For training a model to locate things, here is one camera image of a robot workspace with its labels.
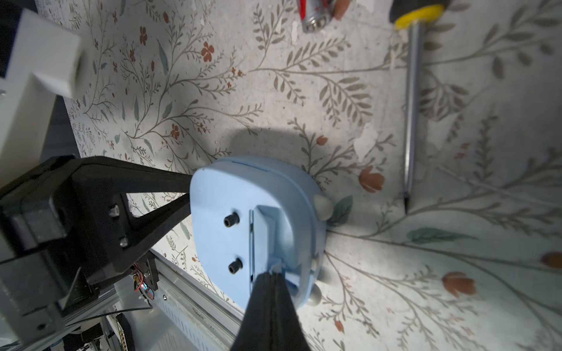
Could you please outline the black yellow screwdriver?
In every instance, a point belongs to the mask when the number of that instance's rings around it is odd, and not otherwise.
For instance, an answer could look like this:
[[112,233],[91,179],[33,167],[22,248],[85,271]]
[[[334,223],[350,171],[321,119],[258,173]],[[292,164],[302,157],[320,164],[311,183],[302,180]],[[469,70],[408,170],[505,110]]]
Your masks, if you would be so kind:
[[406,61],[405,85],[405,139],[403,201],[408,213],[414,187],[417,122],[419,116],[419,82],[424,44],[424,31],[429,23],[438,20],[448,1],[441,0],[395,0],[389,10],[389,22],[397,30],[408,32],[408,58]]

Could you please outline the black red AA battery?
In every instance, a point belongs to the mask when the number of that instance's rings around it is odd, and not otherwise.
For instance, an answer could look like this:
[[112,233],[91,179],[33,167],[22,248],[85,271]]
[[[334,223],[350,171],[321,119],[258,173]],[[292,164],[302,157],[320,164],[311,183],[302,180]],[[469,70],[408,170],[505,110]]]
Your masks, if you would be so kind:
[[323,29],[332,18],[328,0],[297,0],[297,5],[304,33]]

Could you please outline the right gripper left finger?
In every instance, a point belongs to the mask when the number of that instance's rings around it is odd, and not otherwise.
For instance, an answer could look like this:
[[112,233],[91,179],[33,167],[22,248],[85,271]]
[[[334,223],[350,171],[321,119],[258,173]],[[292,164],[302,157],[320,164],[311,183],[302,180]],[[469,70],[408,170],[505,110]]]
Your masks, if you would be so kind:
[[270,350],[271,282],[270,273],[262,273],[257,277],[231,350]]

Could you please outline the light blue battery cover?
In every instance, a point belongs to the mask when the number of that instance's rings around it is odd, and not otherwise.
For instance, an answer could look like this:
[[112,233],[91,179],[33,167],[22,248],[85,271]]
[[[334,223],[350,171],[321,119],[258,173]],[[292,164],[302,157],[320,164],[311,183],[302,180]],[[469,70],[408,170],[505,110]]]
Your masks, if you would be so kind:
[[251,213],[250,224],[250,271],[253,282],[262,273],[282,273],[283,259],[275,253],[276,222],[265,212],[264,206],[256,206]]

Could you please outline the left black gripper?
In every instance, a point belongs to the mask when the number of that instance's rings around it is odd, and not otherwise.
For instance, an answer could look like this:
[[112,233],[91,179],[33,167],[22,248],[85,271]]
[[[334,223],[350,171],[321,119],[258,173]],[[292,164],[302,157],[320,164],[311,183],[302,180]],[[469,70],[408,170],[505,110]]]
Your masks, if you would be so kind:
[[1,189],[1,316],[36,342],[165,241],[192,241],[192,177],[105,156],[58,156]]

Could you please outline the light blue alarm clock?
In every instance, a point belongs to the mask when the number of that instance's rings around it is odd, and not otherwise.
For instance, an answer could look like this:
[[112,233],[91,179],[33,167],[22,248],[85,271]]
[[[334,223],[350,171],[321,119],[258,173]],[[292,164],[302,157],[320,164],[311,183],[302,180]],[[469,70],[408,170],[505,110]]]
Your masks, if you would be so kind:
[[262,273],[281,273],[295,307],[320,303],[327,222],[335,207],[313,177],[263,156],[231,156],[195,172],[193,238],[203,270],[239,307]]

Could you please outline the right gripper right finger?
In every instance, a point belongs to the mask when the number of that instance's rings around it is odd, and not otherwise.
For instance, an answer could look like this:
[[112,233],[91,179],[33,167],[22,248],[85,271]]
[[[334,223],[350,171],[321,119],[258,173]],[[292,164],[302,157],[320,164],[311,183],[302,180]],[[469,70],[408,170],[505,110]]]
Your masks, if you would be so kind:
[[280,273],[274,273],[271,278],[271,350],[310,350],[288,292],[285,277]]

